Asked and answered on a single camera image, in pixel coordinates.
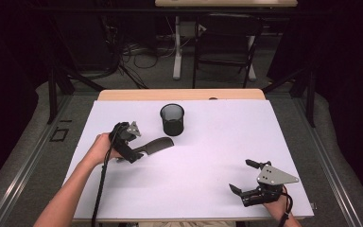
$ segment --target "dark background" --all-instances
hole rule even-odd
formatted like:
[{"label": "dark background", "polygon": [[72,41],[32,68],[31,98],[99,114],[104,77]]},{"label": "dark background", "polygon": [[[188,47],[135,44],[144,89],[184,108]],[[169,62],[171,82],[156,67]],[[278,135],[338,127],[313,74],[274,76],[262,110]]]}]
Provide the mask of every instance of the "dark background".
[{"label": "dark background", "polygon": [[[124,7],[133,7],[133,4],[153,7],[153,2],[134,0],[123,4],[126,4]],[[336,25],[328,31],[327,37],[330,40],[317,70],[316,89],[328,100],[338,145],[363,183],[363,1],[301,0],[299,8],[333,9],[334,14],[338,15]],[[73,26],[65,17],[61,20],[63,23],[57,26],[60,29],[66,30]],[[138,26],[139,21],[141,20],[127,20],[125,23],[128,23],[130,30],[126,33],[136,40],[144,39],[147,45],[154,44],[152,37],[155,34],[152,34],[152,30],[155,30],[155,20],[146,18],[145,26]],[[317,50],[315,44],[330,22],[324,19],[291,20],[268,76],[280,79],[305,65],[310,53]],[[52,64],[49,61],[50,54],[77,70],[106,70],[112,66],[111,53],[102,44],[104,34],[96,29],[98,23],[95,20],[79,24],[84,29],[95,32],[92,36],[78,39],[80,49],[77,46],[72,48],[69,44],[76,43],[67,44],[58,37],[57,31],[43,17],[34,15],[29,19],[15,1],[0,0],[0,168],[36,108],[38,96],[35,89],[47,81]],[[35,25],[40,25],[43,29],[36,31]],[[74,32],[80,33],[80,30],[74,29]],[[144,29],[150,30],[151,35],[139,37]],[[68,32],[68,39],[72,38],[74,32]],[[96,61],[96,58],[94,61],[80,59],[80,54],[74,52],[75,49],[82,51],[81,46],[89,42],[102,44],[96,49],[98,52],[95,52],[102,57],[100,61]]]}]

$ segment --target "white table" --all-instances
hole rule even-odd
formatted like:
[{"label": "white table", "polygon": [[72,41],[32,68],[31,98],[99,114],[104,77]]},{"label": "white table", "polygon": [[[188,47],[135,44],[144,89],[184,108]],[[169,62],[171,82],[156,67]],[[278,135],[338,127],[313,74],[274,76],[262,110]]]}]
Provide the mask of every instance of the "white table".
[{"label": "white table", "polygon": [[[157,7],[245,7],[245,8],[289,8],[296,7],[297,0],[155,0]],[[175,65],[173,68],[173,79],[181,78],[182,67],[182,49],[180,40],[180,18],[176,16],[175,23],[176,36],[176,56]],[[255,72],[251,66],[249,71],[249,79],[255,80]]]},{"label": "white table", "polygon": [[[262,205],[244,207],[229,188],[229,183],[243,190],[258,185],[256,177],[260,170],[246,166],[246,159],[271,161],[275,167],[300,178],[272,107],[260,93],[258,89],[105,91],[91,110],[67,177],[96,135],[111,131],[118,122],[137,122],[142,136],[130,142],[131,148],[165,136],[159,111],[167,103],[178,103],[185,110],[184,132],[172,138],[174,147],[145,155],[133,164],[109,162],[97,220],[270,218]],[[88,180],[75,220],[91,218],[100,172],[98,166]],[[294,215],[312,217],[302,183],[286,187],[294,199]]]}]

